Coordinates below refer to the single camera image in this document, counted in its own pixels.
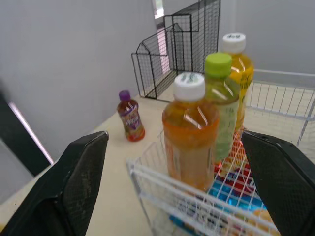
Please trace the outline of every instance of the green bottle cap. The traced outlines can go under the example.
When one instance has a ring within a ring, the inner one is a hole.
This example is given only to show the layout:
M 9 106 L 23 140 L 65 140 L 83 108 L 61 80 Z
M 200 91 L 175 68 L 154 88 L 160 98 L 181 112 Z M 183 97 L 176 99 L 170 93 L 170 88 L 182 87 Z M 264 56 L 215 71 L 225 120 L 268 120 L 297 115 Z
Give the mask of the green bottle cap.
M 232 57 L 226 53 L 213 53 L 206 57 L 205 74 L 212 77 L 226 77 L 231 74 Z

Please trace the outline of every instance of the green tea bottle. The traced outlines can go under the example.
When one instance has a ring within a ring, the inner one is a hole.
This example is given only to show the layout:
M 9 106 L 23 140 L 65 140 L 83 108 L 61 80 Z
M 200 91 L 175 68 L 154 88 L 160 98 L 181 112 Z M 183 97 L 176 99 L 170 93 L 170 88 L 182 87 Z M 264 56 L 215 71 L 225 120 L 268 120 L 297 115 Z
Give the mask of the green tea bottle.
M 215 104 L 220 120 L 215 145 L 215 164 L 228 157 L 233 146 L 233 134 L 239 107 L 240 85 L 229 77 L 232 57 L 213 53 L 205 61 L 205 99 Z

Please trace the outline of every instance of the yellow drink bottle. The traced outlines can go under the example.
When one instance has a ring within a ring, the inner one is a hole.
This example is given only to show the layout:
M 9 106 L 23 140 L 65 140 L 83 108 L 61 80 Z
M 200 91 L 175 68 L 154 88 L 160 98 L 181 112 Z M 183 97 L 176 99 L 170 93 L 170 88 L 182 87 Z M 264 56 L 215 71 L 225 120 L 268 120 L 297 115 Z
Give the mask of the yellow drink bottle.
M 242 33 L 230 33 L 223 37 L 222 49 L 232 56 L 232 71 L 230 77 L 241 87 L 240 105 L 237 111 L 235 131 L 238 131 L 244 123 L 246 94 L 252 83 L 254 67 L 251 59 L 243 51 L 246 46 L 246 37 Z
M 167 167 L 171 177 L 206 191 L 214 179 L 213 148 L 219 114 L 204 100 L 201 74 L 182 73 L 174 81 L 174 99 L 163 111 Z
M 239 106 L 240 86 L 229 77 L 232 57 L 213 53 L 205 60 L 205 99 L 216 106 L 220 114 L 218 136 L 215 146 L 215 164 L 228 157 L 233 145 Z

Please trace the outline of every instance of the wire basket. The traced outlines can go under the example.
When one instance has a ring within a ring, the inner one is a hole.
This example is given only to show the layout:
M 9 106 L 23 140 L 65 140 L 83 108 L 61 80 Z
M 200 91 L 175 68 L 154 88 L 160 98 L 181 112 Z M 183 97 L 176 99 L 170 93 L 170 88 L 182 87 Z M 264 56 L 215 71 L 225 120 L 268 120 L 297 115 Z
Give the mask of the wire basket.
M 292 142 L 315 162 L 314 88 L 253 83 L 248 98 L 247 129 Z M 207 193 L 169 176 L 162 132 L 141 157 L 127 162 L 154 235 L 280 235 L 271 220 L 256 214 L 266 208 L 242 143 L 234 139 Z
M 218 50 L 220 0 L 201 0 L 164 16 L 165 28 L 144 39 L 131 54 L 139 94 L 160 97 L 183 71 L 203 73 L 204 60 Z

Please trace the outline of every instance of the black wire organizer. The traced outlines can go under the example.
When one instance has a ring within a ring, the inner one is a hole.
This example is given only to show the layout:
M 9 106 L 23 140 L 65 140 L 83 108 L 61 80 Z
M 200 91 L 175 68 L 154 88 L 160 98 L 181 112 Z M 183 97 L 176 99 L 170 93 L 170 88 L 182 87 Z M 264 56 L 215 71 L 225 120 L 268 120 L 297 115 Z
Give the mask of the black wire organizer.
M 165 28 L 131 54 L 140 96 L 160 95 L 185 71 L 204 73 L 204 60 L 218 51 L 221 0 L 200 0 L 164 16 Z

